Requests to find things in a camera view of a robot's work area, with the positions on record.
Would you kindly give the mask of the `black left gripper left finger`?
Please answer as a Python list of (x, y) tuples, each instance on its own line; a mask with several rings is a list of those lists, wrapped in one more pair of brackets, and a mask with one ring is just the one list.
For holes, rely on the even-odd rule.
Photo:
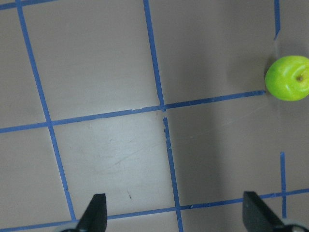
[(106, 194), (95, 194), (86, 208), (79, 223), (77, 232), (105, 232), (107, 228)]

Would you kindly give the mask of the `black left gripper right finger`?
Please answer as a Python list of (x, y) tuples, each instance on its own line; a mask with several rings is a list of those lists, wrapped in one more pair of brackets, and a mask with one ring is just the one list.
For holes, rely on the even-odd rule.
[(242, 222), (248, 232), (282, 232), (285, 227), (254, 191), (243, 193)]

